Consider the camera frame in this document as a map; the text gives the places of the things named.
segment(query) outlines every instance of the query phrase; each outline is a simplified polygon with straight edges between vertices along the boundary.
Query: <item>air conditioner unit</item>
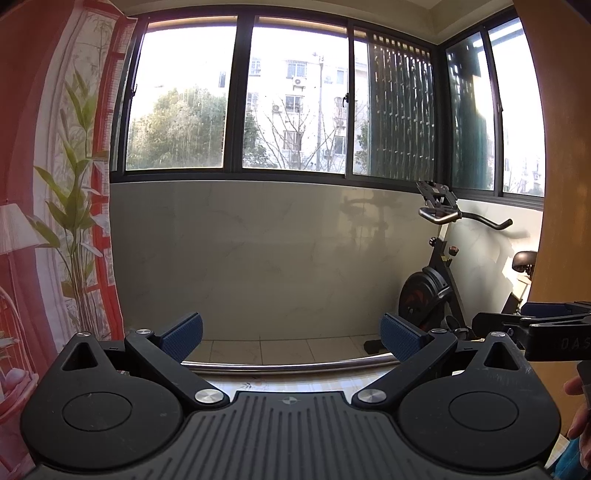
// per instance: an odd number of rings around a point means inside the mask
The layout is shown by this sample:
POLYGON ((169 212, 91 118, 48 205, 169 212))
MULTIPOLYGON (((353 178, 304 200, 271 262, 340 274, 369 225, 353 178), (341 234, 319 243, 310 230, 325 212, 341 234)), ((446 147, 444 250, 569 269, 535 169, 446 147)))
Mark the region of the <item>air conditioner unit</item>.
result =
POLYGON ((305 77, 294 77, 293 86, 299 88, 306 88, 306 78, 305 77))

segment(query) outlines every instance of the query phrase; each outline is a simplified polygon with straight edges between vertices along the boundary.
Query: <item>hand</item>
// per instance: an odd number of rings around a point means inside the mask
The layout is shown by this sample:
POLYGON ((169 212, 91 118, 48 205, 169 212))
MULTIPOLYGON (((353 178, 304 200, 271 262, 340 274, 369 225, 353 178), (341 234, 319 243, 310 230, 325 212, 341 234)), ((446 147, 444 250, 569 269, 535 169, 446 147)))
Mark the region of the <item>hand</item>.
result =
MULTIPOLYGON (((571 378, 564 384, 564 393, 567 395, 582 395, 583 381, 580 376, 571 378)), ((569 432, 566 434, 569 440, 580 436, 579 451, 580 462, 583 468, 589 470, 591 466, 591 423, 589 423, 589 408, 585 401, 574 414, 569 432)))

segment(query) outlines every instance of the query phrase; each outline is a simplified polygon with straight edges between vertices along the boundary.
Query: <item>tiled floor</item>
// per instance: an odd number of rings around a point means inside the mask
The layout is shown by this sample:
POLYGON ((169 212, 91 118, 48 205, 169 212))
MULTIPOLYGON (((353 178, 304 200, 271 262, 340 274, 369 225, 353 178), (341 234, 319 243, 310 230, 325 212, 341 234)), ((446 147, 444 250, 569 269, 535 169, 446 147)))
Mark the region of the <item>tiled floor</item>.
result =
POLYGON ((375 338, 377 335, 308 340, 262 340, 260 342, 204 340, 187 360, 245 365, 336 362, 368 356, 363 350, 363 343, 375 338))

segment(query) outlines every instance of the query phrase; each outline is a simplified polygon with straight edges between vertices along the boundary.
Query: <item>bike seat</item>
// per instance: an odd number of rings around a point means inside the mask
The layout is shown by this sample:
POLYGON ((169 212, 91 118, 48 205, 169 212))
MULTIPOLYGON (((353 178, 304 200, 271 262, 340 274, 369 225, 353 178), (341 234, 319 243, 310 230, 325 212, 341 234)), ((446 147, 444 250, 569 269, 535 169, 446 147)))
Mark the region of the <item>bike seat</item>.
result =
POLYGON ((538 252, 531 250, 517 252, 513 257, 513 270, 523 273, 527 270, 527 267, 535 267, 535 259, 537 256, 538 252))

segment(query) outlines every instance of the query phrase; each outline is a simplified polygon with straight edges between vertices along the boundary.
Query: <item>glass pane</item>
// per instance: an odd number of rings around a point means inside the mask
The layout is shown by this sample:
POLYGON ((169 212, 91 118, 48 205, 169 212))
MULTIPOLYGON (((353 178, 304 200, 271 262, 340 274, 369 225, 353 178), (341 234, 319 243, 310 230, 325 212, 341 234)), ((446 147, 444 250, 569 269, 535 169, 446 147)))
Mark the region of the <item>glass pane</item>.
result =
POLYGON ((480 33, 447 50, 452 90, 454 187, 492 190, 495 126, 491 81, 480 33))
POLYGON ((534 63, 521 21, 489 33, 503 104, 503 190, 544 196, 544 120, 534 63))
POLYGON ((261 19, 252 31, 243 166, 345 173, 348 63, 345 28, 261 19))
POLYGON ((235 24, 148 29, 131 105, 127 170, 222 166, 235 37, 235 24), (215 48, 201 48, 213 39, 215 48))
POLYGON ((381 35, 355 37, 353 172, 430 180, 435 111, 429 52, 381 35))

